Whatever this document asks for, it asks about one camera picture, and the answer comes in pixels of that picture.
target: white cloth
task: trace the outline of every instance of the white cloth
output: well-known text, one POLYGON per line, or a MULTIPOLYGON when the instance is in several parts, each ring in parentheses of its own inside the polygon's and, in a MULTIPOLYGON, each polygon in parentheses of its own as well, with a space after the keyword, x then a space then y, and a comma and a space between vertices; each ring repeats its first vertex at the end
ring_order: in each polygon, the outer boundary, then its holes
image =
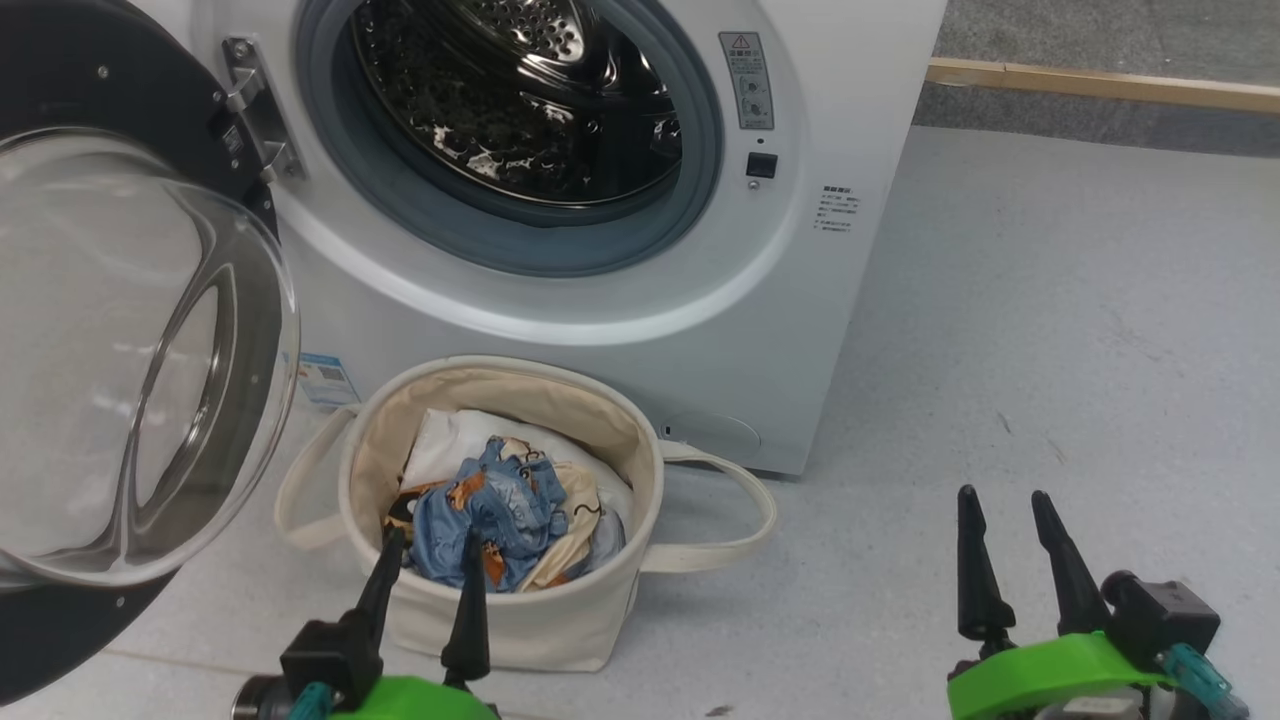
POLYGON ((622 520, 622 529, 630 539, 635 519, 631 516, 631 488, 622 478, 573 441, 540 428, 517 423, 480 410, 426 411, 422 424, 404 465, 402 489, 412 489, 430 483, 452 480, 462 461, 479 457, 490 437, 515 437, 530 447, 547 454, 552 462, 571 462, 595 478, 600 502, 622 520))
POLYGON ((564 505, 561 509, 568 515, 568 532, 559 537, 534 569, 520 582, 516 592, 530 592, 553 588, 572 578, 561 575, 586 560, 591 553, 591 536, 595 523, 600 519, 600 497, 595 492, 595 478, 586 468, 572 462, 557 462, 556 478, 564 488, 564 505))

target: laundry pile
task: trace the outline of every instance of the laundry pile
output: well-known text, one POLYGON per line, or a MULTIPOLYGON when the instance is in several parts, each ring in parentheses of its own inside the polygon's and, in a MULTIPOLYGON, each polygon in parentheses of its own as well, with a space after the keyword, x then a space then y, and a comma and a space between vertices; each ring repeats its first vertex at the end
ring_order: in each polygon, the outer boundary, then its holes
POLYGON ((406 566, 456 588, 479 528, 489 592, 531 592, 603 566, 630 523, 631 488, 573 442, 479 410, 428 410, 383 527, 404 529, 406 566))

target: qr code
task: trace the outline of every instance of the qr code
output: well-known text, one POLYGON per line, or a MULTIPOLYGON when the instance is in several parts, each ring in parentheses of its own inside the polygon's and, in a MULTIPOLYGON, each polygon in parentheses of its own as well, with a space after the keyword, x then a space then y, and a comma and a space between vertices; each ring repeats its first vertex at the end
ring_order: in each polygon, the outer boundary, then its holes
POLYGON ((339 368, 326 368, 324 365, 317 365, 316 369, 320 370, 320 377, 326 380, 340 383, 347 379, 347 375, 343 375, 339 368))

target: door hinge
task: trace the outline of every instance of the door hinge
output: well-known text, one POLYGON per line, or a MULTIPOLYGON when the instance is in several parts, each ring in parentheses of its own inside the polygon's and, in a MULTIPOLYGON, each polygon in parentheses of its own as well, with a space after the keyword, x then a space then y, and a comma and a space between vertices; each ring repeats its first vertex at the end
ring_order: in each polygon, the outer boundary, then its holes
MULTIPOLYGON (((284 126, 257 41, 242 36, 223 40, 223 59, 234 83, 227 92, 227 109, 248 128, 248 141, 262 159, 262 182, 275 182, 280 176, 305 179, 306 169, 284 126)), ((223 142, 234 155, 243 140, 233 131, 223 136, 223 142)))

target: fabric basket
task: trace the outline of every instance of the fabric basket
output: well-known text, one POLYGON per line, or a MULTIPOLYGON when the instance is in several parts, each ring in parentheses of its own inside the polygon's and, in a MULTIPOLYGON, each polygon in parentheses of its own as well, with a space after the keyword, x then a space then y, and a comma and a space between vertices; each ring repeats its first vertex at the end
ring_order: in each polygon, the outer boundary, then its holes
MULTIPOLYGON (((556 430, 608 462, 632 488, 634 536, 607 565, 557 588, 488 596, 490 659, 497 667, 599 670, 631 612, 641 573, 723 568, 759 550, 777 521, 773 497, 755 475, 687 445, 658 439, 640 410, 608 386, 525 360, 460 356, 419 365, 390 380, 364 409, 346 406, 333 414, 280 487, 275 523, 284 537, 312 548, 346 534, 370 571, 381 550, 383 515, 399 489, 398 474, 428 407, 484 410, 556 430), (338 470, 339 514, 293 528, 289 518, 300 492, 352 420, 338 470), (732 542, 650 544, 664 462, 705 462, 737 480, 760 511, 759 529, 732 542)), ((457 589, 402 573, 387 632, 399 646, 439 655, 457 605, 457 589)))

